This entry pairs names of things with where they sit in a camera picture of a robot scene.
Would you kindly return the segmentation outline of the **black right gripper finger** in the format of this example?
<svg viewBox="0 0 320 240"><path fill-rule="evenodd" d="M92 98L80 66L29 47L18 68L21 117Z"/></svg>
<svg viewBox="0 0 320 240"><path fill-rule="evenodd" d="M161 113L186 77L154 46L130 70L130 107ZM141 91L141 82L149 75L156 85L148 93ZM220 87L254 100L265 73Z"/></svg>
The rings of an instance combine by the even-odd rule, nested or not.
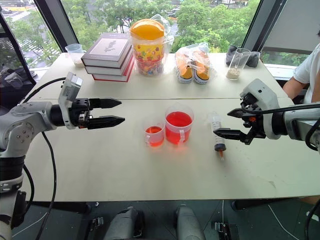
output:
<svg viewBox="0 0 320 240"><path fill-rule="evenodd" d="M213 133L220 138L237 140L242 143L247 142L247 135L240 130L234 130L230 128L218 128L214 130Z"/></svg>
<svg viewBox="0 0 320 240"><path fill-rule="evenodd" d="M229 111L227 115L234 118L248 118L251 116L250 113L244 111L242 108L235 108Z"/></svg>

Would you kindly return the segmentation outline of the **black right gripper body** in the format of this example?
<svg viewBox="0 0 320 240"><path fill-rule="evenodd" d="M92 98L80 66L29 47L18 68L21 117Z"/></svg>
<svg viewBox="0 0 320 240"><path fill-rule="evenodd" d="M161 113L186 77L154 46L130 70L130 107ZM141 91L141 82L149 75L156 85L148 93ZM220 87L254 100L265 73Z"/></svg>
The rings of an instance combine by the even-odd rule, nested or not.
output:
<svg viewBox="0 0 320 240"><path fill-rule="evenodd" d="M242 110L241 119L244 121L243 125L246 128L250 128L248 133L242 134L240 140L245 145L250 145L254 138L266 138L263 125L263 115L260 113L250 113L250 111L260 112L262 110L261 107L258 106L257 102L258 100L251 93L247 93L242 97L242 102L240 104Z"/></svg>

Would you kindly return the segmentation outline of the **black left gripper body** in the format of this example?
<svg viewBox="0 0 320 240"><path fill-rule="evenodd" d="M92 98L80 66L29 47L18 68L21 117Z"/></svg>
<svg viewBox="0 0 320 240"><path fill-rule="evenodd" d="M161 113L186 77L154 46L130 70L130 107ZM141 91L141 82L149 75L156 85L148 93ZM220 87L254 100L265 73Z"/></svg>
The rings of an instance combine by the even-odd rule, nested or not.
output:
<svg viewBox="0 0 320 240"><path fill-rule="evenodd" d="M73 126L78 128L93 129L90 119L91 107L88 98L77 98L70 107L70 121Z"/></svg>

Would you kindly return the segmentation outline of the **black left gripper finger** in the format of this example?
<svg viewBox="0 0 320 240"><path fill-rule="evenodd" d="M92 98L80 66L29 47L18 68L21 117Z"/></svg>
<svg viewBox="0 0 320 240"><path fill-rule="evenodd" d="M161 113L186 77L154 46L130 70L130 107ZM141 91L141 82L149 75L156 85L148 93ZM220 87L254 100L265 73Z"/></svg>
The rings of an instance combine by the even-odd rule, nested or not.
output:
<svg viewBox="0 0 320 240"><path fill-rule="evenodd" d="M93 129L102 129L102 128L112 128L121 124L124 121L125 121L124 117L119 117L114 115L90 118L87 122L87 129L93 130Z"/></svg>
<svg viewBox="0 0 320 240"><path fill-rule="evenodd" d="M91 110L110 109L121 104L122 102L120 100L117 100L114 98L90 98L89 99L89 105Z"/></svg>

